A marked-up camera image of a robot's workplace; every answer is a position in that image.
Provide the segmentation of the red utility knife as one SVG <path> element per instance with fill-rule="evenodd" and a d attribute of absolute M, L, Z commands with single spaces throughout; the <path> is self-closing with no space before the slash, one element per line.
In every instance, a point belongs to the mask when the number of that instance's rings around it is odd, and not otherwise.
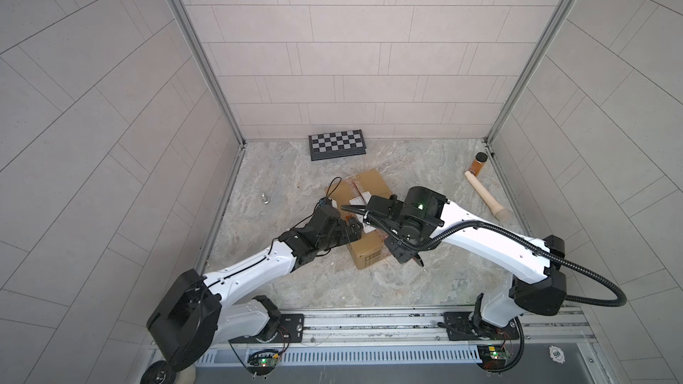
<path fill-rule="evenodd" d="M 424 267 L 423 259 L 422 259 L 422 257 L 421 257 L 419 254 L 415 254 L 413 260 L 414 260 L 420 267 L 422 267 L 422 268 Z"/>

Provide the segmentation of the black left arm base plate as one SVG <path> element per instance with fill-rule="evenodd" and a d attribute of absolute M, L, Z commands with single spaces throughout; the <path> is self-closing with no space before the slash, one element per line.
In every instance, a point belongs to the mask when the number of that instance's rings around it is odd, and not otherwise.
<path fill-rule="evenodd" d="M 231 340 L 238 344 L 283 344 L 300 343 L 305 316 L 303 314 L 284 314 L 276 321 L 270 319 L 265 328 L 255 336 L 242 336 Z"/>

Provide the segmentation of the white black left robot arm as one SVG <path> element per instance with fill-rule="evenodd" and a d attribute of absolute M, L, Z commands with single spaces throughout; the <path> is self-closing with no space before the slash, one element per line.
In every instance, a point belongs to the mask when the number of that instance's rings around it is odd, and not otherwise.
<path fill-rule="evenodd" d="M 325 204 L 307 224 L 291 228 L 254 256 L 217 272 L 191 268 L 176 278 L 147 321 L 163 358 L 148 367 L 143 383 L 178 383 L 210 346 L 238 337 L 268 340 L 281 314 L 267 297 L 243 298 L 268 282 L 314 261 L 320 252 L 358 241 L 363 225 Z"/>

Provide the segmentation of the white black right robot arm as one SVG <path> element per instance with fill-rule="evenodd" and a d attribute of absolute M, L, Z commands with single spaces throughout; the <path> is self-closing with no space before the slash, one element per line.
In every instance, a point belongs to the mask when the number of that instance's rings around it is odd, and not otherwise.
<path fill-rule="evenodd" d="M 560 240 L 510 232 L 423 187 L 410 188 L 405 200 L 373 196 L 360 215 L 364 224 L 387 234 L 386 245 L 401 263 L 447 243 L 509 272 L 495 292 L 478 296 L 468 319 L 451 326 L 459 334 L 493 339 L 525 313 L 556 315 L 567 297 L 566 276 L 549 258 L 564 254 Z"/>

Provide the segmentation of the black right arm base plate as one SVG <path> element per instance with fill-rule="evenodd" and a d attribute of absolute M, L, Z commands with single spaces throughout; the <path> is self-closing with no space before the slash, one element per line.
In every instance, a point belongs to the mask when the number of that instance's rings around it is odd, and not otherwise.
<path fill-rule="evenodd" d="M 471 312 L 446 312 L 438 323 L 446 330 L 450 341 L 516 341 L 520 326 L 514 320 L 503 328 L 481 322 L 474 325 Z"/>

